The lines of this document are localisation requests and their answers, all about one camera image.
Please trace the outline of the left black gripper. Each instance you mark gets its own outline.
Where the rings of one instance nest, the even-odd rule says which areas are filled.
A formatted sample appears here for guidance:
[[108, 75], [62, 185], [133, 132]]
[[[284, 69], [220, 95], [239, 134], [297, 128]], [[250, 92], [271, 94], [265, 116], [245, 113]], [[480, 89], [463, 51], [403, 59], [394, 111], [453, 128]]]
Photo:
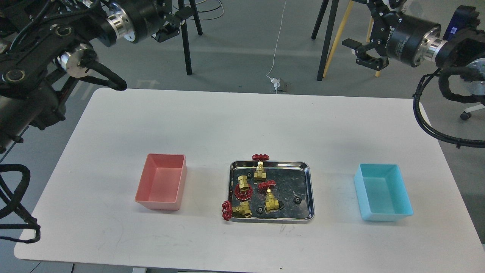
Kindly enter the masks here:
[[182, 24], [195, 14], [192, 8], [182, 8], [172, 13], [171, 0], [130, 0], [129, 1], [129, 41], [138, 43], [145, 38], [153, 38], [158, 43], [169, 40], [181, 33]]

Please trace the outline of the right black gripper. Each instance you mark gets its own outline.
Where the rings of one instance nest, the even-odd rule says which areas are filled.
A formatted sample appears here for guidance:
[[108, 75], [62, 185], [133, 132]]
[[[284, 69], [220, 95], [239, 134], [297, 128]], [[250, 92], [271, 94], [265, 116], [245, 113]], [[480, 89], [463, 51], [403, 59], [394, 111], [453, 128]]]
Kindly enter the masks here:
[[[381, 71], [389, 64], [389, 58], [411, 67], [424, 60], [435, 61], [442, 47], [441, 25], [432, 21], [404, 14], [403, 0], [371, 0], [369, 10], [374, 19], [370, 41], [380, 58], [369, 54], [357, 54], [356, 63]], [[352, 50], [369, 50], [370, 44], [362, 44], [347, 38], [342, 45]]]

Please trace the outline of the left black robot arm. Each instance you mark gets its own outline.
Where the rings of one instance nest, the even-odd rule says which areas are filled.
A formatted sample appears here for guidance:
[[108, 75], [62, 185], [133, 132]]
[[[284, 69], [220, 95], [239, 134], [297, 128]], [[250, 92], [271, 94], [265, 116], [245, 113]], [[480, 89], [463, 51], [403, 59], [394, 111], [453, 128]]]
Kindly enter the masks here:
[[91, 41], [163, 42], [180, 33], [192, 74], [185, 21], [202, 28], [196, 2], [171, 0], [2, 0], [1, 152], [21, 143], [27, 126], [65, 120], [65, 102], [78, 81], [125, 90], [127, 83], [99, 62]]

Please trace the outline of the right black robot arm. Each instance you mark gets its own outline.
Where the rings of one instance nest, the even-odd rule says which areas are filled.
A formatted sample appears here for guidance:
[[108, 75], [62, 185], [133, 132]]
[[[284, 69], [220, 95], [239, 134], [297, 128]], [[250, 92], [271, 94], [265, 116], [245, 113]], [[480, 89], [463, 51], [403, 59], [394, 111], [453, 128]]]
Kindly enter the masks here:
[[461, 5], [441, 35], [441, 25], [405, 14], [403, 1], [363, 0], [374, 19], [369, 43], [343, 40], [356, 63], [380, 71], [389, 59], [411, 67], [427, 60], [441, 71], [438, 86], [447, 100], [484, 103], [484, 31], [479, 13]]

